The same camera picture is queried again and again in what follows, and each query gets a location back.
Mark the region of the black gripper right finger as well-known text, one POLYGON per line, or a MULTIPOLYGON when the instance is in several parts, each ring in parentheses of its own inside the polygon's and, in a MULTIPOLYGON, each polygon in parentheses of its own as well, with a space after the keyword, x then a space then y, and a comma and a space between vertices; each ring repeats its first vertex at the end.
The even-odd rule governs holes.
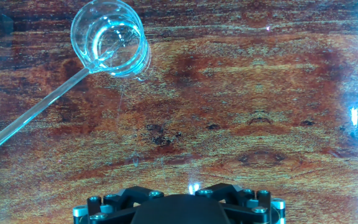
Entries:
POLYGON ((286 205, 269 190, 243 189, 238 185, 215 184, 194 189, 194 195, 210 198, 223 208, 229 223, 286 224, 286 205))

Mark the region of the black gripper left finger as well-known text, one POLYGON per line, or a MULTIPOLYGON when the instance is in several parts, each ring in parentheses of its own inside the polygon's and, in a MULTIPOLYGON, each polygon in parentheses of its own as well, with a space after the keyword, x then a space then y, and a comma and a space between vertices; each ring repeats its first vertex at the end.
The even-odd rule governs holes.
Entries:
POLYGON ((133 186, 116 194, 103 197, 94 195, 87 198, 86 205, 73 208, 73 223, 132 223, 137 207, 153 199, 164 197, 159 190, 133 186))

